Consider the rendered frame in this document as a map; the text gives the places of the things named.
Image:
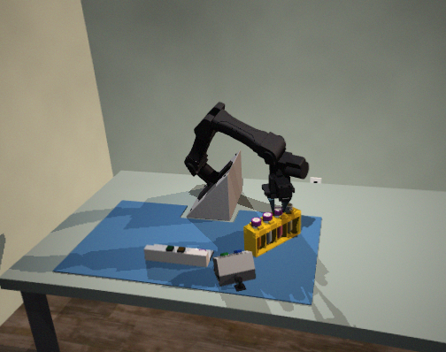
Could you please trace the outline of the blue flat mat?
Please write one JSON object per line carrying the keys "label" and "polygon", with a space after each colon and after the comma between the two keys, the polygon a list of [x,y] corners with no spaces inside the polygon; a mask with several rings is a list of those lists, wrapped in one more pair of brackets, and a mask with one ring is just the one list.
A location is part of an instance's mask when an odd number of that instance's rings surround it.
{"label": "blue flat mat", "polygon": [[[121,201],[53,270],[245,295],[311,305],[322,217],[302,216],[301,233],[254,257],[256,278],[220,286],[213,257],[244,250],[243,227],[261,211],[239,210],[233,222],[181,218],[187,205]],[[162,244],[213,250],[207,267],[144,259],[143,248]]]}

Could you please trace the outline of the grey key desk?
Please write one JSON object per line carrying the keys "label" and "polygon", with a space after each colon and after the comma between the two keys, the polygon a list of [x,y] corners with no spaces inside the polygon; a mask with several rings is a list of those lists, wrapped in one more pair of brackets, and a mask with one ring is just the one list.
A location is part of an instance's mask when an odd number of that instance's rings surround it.
{"label": "grey key desk", "polygon": [[220,256],[212,259],[214,264],[213,270],[221,287],[239,281],[239,284],[235,285],[236,291],[246,290],[242,282],[256,278],[251,251],[236,250],[233,254],[221,253]]}

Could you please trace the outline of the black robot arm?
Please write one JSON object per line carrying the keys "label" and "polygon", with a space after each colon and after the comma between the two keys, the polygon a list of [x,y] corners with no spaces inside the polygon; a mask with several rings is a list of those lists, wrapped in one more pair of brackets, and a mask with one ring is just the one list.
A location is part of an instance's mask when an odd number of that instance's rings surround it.
{"label": "black robot arm", "polygon": [[[308,162],[304,157],[287,152],[286,142],[282,136],[258,130],[241,122],[225,111],[225,104],[222,102],[218,102],[195,127],[196,138],[184,161],[192,176],[197,175],[207,183],[207,186],[197,197],[198,200],[227,172],[233,163],[230,161],[220,172],[216,172],[206,163],[208,161],[206,152],[212,138],[217,133],[216,131],[233,137],[258,153],[258,156],[262,157],[269,165],[269,173],[278,176],[275,178],[268,175],[270,192],[277,192],[279,202],[290,201],[293,192],[290,176],[305,179],[309,171]],[[286,176],[281,177],[284,174]]]}

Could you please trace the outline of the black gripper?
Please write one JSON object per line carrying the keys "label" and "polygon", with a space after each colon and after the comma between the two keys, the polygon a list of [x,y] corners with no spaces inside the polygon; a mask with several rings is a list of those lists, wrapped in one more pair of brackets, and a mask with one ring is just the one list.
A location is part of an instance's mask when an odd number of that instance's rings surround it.
{"label": "black gripper", "polygon": [[[269,174],[270,174],[272,177],[278,178],[278,176],[276,176],[276,175],[272,175],[271,173],[269,173]],[[281,175],[281,177],[284,177],[284,176],[286,176],[286,174]],[[292,185],[291,182],[290,182],[290,184]],[[293,185],[292,185],[292,187],[293,187]],[[277,192],[275,192],[275,193],[271,193],[270,190],[269,190],[269,184],[262,184],[262,189],[264,190],[264,192],[265,192],[265,196],[267,196],[267,198],[268,198],[268,200],[269,200],[269,203],[271,204],[272,212],[273,212],[273,214],[274,214],[274,199],[278,198]],[[293,193],[295,193],[295,188],[294,188],[294,187],[293,187]],[[290,201],[285,202],[285,203],[281,203],[281,204],[282,204],[283,212],[286,210],[286,207],[287,207],[287,205],[288,205],[289,202],[290,202]],[[283,204],[284,204],[284,205],[283,205]]]}

